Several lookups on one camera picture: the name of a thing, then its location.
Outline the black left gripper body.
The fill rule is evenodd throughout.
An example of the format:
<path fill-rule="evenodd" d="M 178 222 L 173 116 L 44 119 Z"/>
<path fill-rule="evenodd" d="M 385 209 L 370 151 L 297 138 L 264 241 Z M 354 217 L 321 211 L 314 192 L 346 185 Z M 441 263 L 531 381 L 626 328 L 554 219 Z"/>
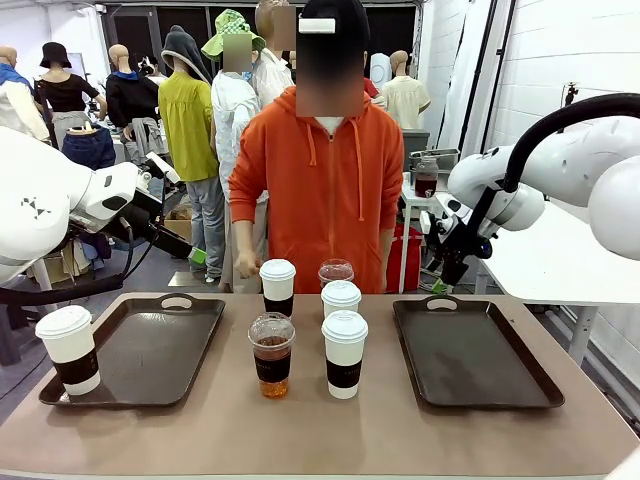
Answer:
<path fill-rule="evenodd" d="M 129 240 L 128 231 L 121 222 L 124 219 L 131 227 L 134 241 L 154 240 L 161 244 L 169 237 L 169 231 L 158 220 L 162 211 L 159 199 L 144 192 L 135 192 L 132 201 L 115 216 L 115 237 L 121 241 Z"/>

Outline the white paper cup black sleeve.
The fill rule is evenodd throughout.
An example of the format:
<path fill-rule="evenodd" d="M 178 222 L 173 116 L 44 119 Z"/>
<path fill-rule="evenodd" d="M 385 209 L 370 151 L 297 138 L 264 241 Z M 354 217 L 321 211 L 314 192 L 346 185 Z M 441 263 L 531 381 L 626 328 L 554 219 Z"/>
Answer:
<path fill-rule="evenodd" d="M 101 382 L 91 321 L 86 308 L 69 305 L 47 314 L 35 327 L 70 396 L 85 395 Z"/>
<path fill-rule="evenodd" d="M 321 331 L 329 393 L 336 399 L 353 398 L 358 392 L 368 324 L 356 311 L 337 310 L 325 318 Z"/>
<path fill-rule="evenodd" d="M 335 311 L 359 311 L 362 298 L 360 289 L 352 282 L 334 280 L 327 283 L 321 291 L 324 317 Z"/>
<path fill-rule="evenodd" d="M 265 311 L 290 317 L 294 303 L 295 266 L 286 259 L 271 259 L 262 264 L 259 275 Z"/>

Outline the clear cup dark drink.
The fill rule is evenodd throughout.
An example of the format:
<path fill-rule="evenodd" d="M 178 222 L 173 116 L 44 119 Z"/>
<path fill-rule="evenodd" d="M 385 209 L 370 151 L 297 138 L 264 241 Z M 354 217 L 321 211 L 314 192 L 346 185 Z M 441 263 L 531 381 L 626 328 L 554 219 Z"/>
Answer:
<path fill-rule="evenodd" d="M 324 288 L 328 283 L 344 280 L 351 282 L 355 277 L 352 264 L 341 258 L 328 259 L 318 269 L 320 286 Z"/>

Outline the dark brown plastic tray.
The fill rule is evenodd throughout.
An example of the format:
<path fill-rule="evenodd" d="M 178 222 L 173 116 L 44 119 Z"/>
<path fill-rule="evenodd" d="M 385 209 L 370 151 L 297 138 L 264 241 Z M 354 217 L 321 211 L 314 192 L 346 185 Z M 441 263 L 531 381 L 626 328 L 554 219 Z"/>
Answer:
<path fill-rule="evenodd" d="M 94 333 L 101 383 L 81 396 L 58 376 L 40 391 L 45 405 L 68 408 L 173 407 L 189 393 L 223 315 L 225 301 L 167 294 L 114 303 Z"/>
<path fill-rule="evenodd" d="M 393 303 L 417 397 L 439 408 L 548 410 L 565 397 L 513 321 L 487 300 L 432 295 Z"/>

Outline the metal tray container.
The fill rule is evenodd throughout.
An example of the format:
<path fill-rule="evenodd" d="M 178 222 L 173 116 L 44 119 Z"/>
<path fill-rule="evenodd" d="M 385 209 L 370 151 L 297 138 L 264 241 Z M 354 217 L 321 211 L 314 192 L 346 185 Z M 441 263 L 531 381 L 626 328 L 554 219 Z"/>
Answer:
<path fill-rule="evenodd" d="M 409 154 L 409 165 L 415 168 L 421 160 L 435 160 L 440 173 L 449 174 L 458 163 L 460 152 L 458 149 L 431 149 L 415 151 Z"/>

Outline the red shopping bag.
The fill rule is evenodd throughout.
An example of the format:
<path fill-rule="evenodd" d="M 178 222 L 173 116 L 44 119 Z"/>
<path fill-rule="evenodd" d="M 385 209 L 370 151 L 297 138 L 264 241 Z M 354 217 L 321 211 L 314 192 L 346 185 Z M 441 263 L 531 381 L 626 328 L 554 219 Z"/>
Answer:
<path fill-rule="evenodd" d="M 386 293 L 398 293 L 400 282 L 400 270 L 402 254 L 406 252 L 404 291 L 413 291 L 419 288 L 421 264 L 422 264 L 422 243 L 423 234 L 413 228 L 409 228 L 407 249 L 403 249 L 404 226 L 398 223 L 394 230 L 394 237 L 387 266 L 387 286 Z"/>

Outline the small white side table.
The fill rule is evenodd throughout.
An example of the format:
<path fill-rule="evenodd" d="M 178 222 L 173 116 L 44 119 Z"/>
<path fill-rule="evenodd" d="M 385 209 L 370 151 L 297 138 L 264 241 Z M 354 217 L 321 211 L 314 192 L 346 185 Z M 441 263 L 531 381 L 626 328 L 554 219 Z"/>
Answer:
<path fill-rule="evenodd" d="M 447 189 L 448 176 L 446 174 L 440 175 L 437 180 L 437 186 L 435 193 L 429 197 L 420 197 L 415 193 L 415 189 L 410 182 L 410 173 L 403 173 L 403 184 L 401 191 L 401 199 L 404 202 L 405 208 L 401 209 L 403 216 L 403 235 L 402 235 L 402 247 L 403 251 L 408 248 L 409 229 L 412 220 L 412 213 L 414 210 L 421 212 L 426 210 L 435 216 L 440 216 L 443 212 L 443 206 L 439 199 L 448 192 Z"/>

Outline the mannequin grey hood yellow top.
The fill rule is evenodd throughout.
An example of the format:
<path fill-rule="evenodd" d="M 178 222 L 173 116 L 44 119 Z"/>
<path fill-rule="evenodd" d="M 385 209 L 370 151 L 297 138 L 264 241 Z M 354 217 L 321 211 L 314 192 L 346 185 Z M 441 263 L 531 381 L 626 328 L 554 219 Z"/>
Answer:
<path fill-rule="evenodd" d="M 172 73 L 159 86 L 159 112 L 171 160 L 191 202 L 191 239 L 206 252 L 204 280 L 213 283 L 223 270 L 225 200 L 211 144 L 211 76 L 195 39 L 179 25 L 166 35 L 161 57 Z"/>

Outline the grey box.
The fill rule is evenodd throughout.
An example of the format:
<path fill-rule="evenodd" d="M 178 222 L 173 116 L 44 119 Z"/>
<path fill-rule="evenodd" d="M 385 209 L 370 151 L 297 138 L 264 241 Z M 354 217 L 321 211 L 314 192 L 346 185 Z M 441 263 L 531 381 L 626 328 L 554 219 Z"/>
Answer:
<path fill-rule="evenodd" d="M 427 148 L 430 133 L 421 129 L 403 129 L 402 133 L 405 162 L 408 162 L 412 152 L 424 151 Z"/>

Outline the mannequin black sweater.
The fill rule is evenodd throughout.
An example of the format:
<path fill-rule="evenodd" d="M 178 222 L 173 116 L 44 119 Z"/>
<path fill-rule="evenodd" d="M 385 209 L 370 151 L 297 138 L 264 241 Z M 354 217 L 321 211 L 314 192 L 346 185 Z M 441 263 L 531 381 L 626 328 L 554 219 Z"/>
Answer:
<path fill-rule="evenodd" d="M 124 45 L 111 46 L 108 54 L 115 68 L 106 81 L 108 116 L 130 160 L 141 165 L 149 152 L 163 151 L 157 111 L 158 86 L 130 67 L 129 51 Z"/>

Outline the mannequin green hat white coat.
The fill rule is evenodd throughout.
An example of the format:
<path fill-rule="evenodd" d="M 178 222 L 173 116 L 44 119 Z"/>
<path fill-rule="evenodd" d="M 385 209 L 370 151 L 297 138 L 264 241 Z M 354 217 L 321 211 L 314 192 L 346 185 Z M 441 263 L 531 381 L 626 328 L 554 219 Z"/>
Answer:
<path fill-rule="evenodd" d="M 201 48 L 218 64 L 213 78 L 211 101 L 215 125 L 214 146 L 225 199 L 225 257 L 220 287 L 232 293 L 258 293 L 259 281 L 243 279 L 234 268 L 238 249 L 233 235 L 229 178 L 240 150 L 240 138 L 260 104 L 251 84 L 254 65 L 264 41 L 251 31 L 244 16 L 225 9 L 215 19 L 215 35 Z"/>

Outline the clear cup amber tea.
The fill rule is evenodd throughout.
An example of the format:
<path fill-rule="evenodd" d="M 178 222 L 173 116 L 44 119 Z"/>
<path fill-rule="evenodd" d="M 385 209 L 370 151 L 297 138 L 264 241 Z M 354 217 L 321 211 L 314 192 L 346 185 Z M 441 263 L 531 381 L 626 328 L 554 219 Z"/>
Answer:
<path fill-rule="evenodd" d="M 279 399 L 288 393 L 292 346 L 296 330 L 281 313 L 258 316 L 248 329 L 261 394 Z"/>

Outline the person in orange hoodie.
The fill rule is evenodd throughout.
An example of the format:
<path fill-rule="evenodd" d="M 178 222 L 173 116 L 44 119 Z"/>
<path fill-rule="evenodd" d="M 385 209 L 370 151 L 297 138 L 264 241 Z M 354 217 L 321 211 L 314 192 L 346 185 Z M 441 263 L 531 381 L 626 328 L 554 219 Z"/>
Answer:
<path fill-rule="evenodd" d="M 297 50 L 295 85 L 241 136 L 229 179 L 232 225 L 255 224 L 267 194 L 268 253 L 295 266 L 296 292 L 319 292 L 320 265 L 342 258 L 362 292 L 380 294 L 403 162 L 400 127 L 364 90 L 364 57 L 360 68 L 309 63 Z"/>

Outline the mannequin cream shirt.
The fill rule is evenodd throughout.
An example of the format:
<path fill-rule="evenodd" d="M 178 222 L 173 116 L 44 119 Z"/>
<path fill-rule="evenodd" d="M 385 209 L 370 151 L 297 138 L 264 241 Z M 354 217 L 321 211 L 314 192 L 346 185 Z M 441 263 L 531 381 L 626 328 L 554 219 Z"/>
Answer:
<path fill-rule="evenodd" d="M 392 79 L 382 87 L 387 111 L 404 130 L 420 130 L 421 114 L 430 106 L 425 85 L 407 73 L 409 55 L 398 50 L 390 56 Z"/>

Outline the mannequin red shirt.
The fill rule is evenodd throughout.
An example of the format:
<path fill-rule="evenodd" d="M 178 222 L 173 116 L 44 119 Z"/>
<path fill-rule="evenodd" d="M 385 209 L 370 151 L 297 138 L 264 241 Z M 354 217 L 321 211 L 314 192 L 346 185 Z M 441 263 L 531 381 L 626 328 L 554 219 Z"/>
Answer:
<path fill-rule="evenodd" d="M 374 83 L 367 77 L 364 77 L 364 90 L 375 105 L 383 109 L 386 108 L 385 98 L 380 94 Z"/>

